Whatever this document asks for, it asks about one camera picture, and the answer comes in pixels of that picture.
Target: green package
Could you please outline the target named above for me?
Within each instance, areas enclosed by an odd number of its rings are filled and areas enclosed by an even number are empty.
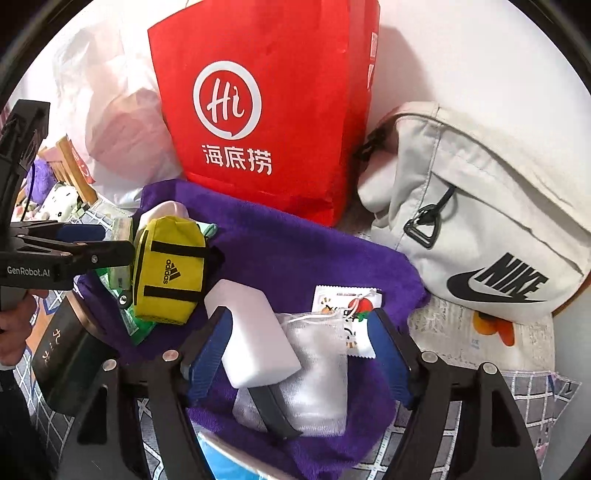
[[[100,281],[105,286],[107,290],[111,292],[111,294],[118,299],[119,295],[123,293],[123,289],[121,288],[110,288],[109,287],[109,269],[108,268],[100,268],[96,270],[97,275],[100,278]],[[141,342],[146,340],[147,336],[152,333],[154,327],[156,327],[155,322],[146,322],[144,320],[140,320],[136,318],[134,315],[134,306],[132,305],[127,310],[120,310],[121,312],[121,319],[125,325],[125,329],[127,333],[131,337],[131,341],[135,346],[138,346]]]

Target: adidas logo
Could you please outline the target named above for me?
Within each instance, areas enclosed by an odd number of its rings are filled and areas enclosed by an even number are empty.
[[[174,266],[174,264],[170,261],[166,261],[166,269],[164,270],[164,285],[166,285],[169,281],[176,280],[181,276],[181,273],[178,271],[178,268]]]

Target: white packet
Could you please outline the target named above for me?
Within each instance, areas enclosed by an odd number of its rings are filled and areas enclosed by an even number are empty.
[[[318,285],[314,292],[312,312],[329,313],[335,309],[345,309],[347,355],[375,358],[369,341],[367,318],[371,310],[381,306],[382,294],[377,288]]]

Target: nike swoosh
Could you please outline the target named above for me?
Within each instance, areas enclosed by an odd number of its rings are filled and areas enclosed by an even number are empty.
[[[460,273],[450,277],[447,281],[447,289],[453,296],[466,301],[486,301],[494,303],[539,303],[545,301],[514,299],[513,297],[506,297],[504,295],[493,295],[472,290],[468,282],[480,271],[482,271],[482,269],[474,270],[473,272]]]

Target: yellow adidas bag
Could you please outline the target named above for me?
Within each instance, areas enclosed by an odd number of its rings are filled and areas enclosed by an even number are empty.
[[[135,256],[135,316],[185,324],[203,300],[211,252],[199,226],[190,219],[166,216],[148,223]]]

